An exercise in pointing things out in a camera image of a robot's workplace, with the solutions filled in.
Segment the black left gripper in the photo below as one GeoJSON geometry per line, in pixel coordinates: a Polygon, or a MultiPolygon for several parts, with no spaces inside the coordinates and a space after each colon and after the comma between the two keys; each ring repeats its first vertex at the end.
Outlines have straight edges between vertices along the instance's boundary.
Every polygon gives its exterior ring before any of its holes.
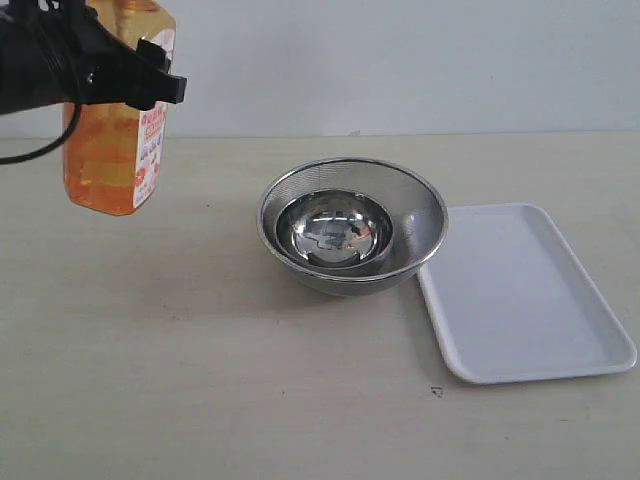
{"type": "Polygon", "coordinates": [[[29,29],[61,75],[70,100],[125,102],[135,109],[184,101],[187,79],[170,73],[172,60],[160,45],[140,38],[131,50],[85,1],[31,1],[29,6],[29,29]]]}

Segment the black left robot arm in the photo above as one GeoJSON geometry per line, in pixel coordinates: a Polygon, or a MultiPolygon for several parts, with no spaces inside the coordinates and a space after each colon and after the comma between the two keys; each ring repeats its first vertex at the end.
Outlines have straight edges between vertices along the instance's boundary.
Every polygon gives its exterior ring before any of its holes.
{"type": "Polygon", "coordinates": [[[1,113],[60,103],[124,103],[140,111],[184,101],[187,79],[169,73],[162,48],[132,48],[83,1],[44,10],[37,1],[1,7],[1,113]]]}

